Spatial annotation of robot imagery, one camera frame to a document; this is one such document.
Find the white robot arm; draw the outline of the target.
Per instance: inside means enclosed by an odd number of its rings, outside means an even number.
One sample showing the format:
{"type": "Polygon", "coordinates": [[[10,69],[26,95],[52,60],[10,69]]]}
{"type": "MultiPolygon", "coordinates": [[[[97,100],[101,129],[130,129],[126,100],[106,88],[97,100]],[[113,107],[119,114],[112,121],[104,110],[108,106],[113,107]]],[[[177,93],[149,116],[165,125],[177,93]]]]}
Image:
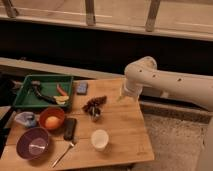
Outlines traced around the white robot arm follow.
{"type": "Polygon", "coordinates": [[[118,99],[129,96],[138,100],[143,87],[148,85],[211,112],[195,171],[213,171],[213,76],[158,70],[151,56],[129,63],[124,75],[118,99]]]}

